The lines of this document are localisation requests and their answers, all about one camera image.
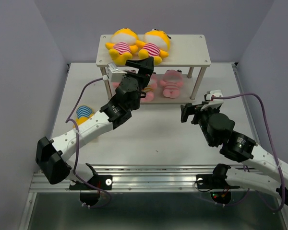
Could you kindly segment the yellow toy pink striped shirt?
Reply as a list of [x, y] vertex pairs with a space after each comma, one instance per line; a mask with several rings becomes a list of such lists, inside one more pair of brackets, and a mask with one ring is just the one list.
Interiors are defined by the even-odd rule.
[[137, 53], [139, 47], [136, 42], [139, 40], [138, 34], [130, 28], [124, 27], [116, 31], [110, 42], [105, 43], [105, 47], [112, 61], [119, 66], [124, 66], [127, 60], [131, 60]]

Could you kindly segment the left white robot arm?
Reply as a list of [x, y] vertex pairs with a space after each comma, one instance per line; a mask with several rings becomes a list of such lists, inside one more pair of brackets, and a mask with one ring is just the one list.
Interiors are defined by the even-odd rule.
[[154, 59], [128, 60], [126, 66], [137, 72], [122, 71], [114, 63], [109, 63], [103, 81], [118, 81], [115, 94], [100, 110], [80, 125], [57, 137], [41, 138], [37, 143], [36, 163], [43, 171], [50, 184], [58, 184], [65, 179], [81, 182], [87, 188], [94, 188], [97, 177], [89, 164], [77, 166], [77, 161], [70, 161], [72, 155], [79, 155], [81, 147], [90, 141], [124, 124], [132, 116], [132, 111], [140, 107], [140, 100], [145, 95], [154, 72]]

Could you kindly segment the yellow toy blue striped shirt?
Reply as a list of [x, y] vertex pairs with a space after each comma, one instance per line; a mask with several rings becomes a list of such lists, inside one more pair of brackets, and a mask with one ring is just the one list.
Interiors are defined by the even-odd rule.
[[91, 118], [94, 115], [94, 110], [87, 106], [87, 105], [81, 105], [76, 109], [76, 124], [79, 126], [83, 122], [87, 121], [89, 118]]

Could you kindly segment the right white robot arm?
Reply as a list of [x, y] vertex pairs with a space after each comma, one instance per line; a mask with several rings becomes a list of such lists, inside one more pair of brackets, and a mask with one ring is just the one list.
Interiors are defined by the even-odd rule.
[[284, 200], [288, 206], [288, 164], [275, 160], [255, 140], [234, 131], [235, 122], [207, 103], [181, 105], [182, 123], [193, 116], [191, 123], [199, 125], [208, 146], [220, 147], [220, 154], [232, 161], [260, 171], [245, 172], [219, 163], [211, 174], [201, 174], [199, 189], [250, 188]]

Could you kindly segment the pink toy red polka-dot shirt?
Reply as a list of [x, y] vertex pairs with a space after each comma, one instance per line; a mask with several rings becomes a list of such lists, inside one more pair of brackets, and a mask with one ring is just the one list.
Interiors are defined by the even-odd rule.
[[112, 85], [113, 85], [114, 89], [117, 89], [119, 87], [120, 83], [119, 82], [113, 82]]

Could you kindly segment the pink toy orange striped shirt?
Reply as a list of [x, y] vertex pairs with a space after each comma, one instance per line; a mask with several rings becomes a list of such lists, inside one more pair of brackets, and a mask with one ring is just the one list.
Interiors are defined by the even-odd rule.
[[154, 99], [154, 91], [157, 88], [157, 81], [156, 80], [150, 80], [147, 87], [143, 89], [143, 92], [146, 93], [145, 97], [141, 99], [141, 102], [150, 102]]

